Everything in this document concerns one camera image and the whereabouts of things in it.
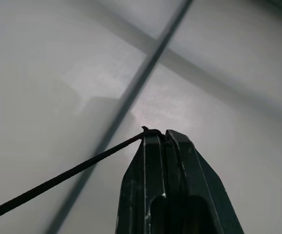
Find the black string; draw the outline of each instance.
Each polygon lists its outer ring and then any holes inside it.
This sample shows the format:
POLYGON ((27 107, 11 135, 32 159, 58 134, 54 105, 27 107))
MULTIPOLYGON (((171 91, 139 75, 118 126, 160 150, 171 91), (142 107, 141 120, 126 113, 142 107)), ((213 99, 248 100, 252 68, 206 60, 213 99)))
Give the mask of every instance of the black string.
POLYGON ((153 136, 153 135, 159 135, 160 137, 163 136, 159 130, 151 129, 149 130, 146 127, 142 127, 144 129, 143 133, 140 133, 133 138, 130 138, 123 143, 104 151, 103 153, 90 158, 89 160, 79 164, 78 166, 58 175, 57 177, 54 177, 51 180, 48 180, 47 182, 44 182, 41 185, 38 185, 37 187, 23 193, 22 195, 19 195, 15 198, 13 198, 10 201, 5 202, 4 204, 0 205, 0 216, 11 211, 14 208, 17 208, 18 206, 26 203, 27 201, 30 201, 31 199, 39 196, 40 194, 48 191, 49 189, 53 188, 54 186, 62 183, 63 181, 69 179, 70 177, 77 175, 78 173, 84 171, 85 169, 93 166, 97 162, 100 162, 101 160, 105 159, 106 157, 109 157, 110 155, 114 154, 118 150, 123 149, 124 147, 130 145, 131 143, 142 139, 144 137, 153 136))

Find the black cord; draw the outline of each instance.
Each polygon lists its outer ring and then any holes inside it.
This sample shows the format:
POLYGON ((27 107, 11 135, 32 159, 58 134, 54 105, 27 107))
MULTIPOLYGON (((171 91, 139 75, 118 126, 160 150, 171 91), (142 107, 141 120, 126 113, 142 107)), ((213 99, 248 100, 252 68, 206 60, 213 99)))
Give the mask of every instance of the black cord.
POLYGON ((158 136, 163 136, 159 130, 156 129, 151 129, 149 130, 146 127, 142 127, 144 129, 143 133, 140 133, 133 138, 130 138, 123 143, 114 146, 113 148, 104 151, 103 153, 92 157, 91 159, 79 164, 78 166, 58 175, 57 177, 54 177, 53 179, 48 180, 47 182, 44 182, 41 185, 38 185, 37 187, 23 193, 22 195, 19 195, 15 198, 13 198, 10 201, 5 202, 4 204, 0 205, 0 216, 13 210, 14 208, 17 208, 18 206, 26 203, 27 201, 30 201, 31 199, 39 196, 40 194, 48 191, 49 189, 55 187, 56 185, 62 183, 63 181, 69 179, 72 176, 77 175, 78 173, 84 171, 85 169, 93 166, 97 162, 100 162, 101 160, 105 159, 106 157, 109 157, 110 155, 114 154, 118 150, 123 149, 124 147, 130 145, 131 143, 142 139, 144 137, 148 136, 153 136, 153 135, 158 135, 158 136))

